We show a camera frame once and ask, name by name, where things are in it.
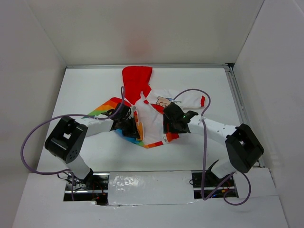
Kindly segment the rainbow children's zip jacket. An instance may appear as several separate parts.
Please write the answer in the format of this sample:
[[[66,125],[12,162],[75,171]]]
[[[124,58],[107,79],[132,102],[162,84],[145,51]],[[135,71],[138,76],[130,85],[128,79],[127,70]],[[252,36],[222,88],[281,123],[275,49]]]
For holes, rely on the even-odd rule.
[[[135,108],[135,122],[140,138],[126,137],[122,130],[114,130],[125,140],[146,149],[161,146],[179,138],[178,133],[163,132],[163,110],[170,103],[177,104],[182,109],[200,109],[205,106],[205,96],[196,93],[179,94],[171,89],[151,89],[150,78],[152,67],[128,66],[122,70],[125,88],[124,104]]]

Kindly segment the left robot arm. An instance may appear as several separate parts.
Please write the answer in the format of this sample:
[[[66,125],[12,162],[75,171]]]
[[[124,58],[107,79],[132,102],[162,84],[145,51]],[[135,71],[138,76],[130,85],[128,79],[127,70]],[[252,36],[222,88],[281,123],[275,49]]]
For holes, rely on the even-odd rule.
[[[115,131],[121,136],[137,141],[142,136],[135,106],[118,103],[115,109],[93,117],[73,119],[62,117],[45,141],[45,148],[59,158],[77,179],[78,186],[87,190],[93,186],[94,172],[80,155],[83,142],[103,132]]]

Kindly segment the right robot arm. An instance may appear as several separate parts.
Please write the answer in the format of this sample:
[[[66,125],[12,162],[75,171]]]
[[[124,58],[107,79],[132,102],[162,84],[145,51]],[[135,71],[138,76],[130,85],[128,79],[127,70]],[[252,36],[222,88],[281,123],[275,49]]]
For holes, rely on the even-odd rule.
[[[228,157],[214,162],[208,169],[207,180],[218,186],[224,177],[236,171],[248,173],[264,153],[264,148],[247,124],[227,125],[183,110],[171,103],[163,110],[165,133],[193,133],[214,140],[226,147]]]

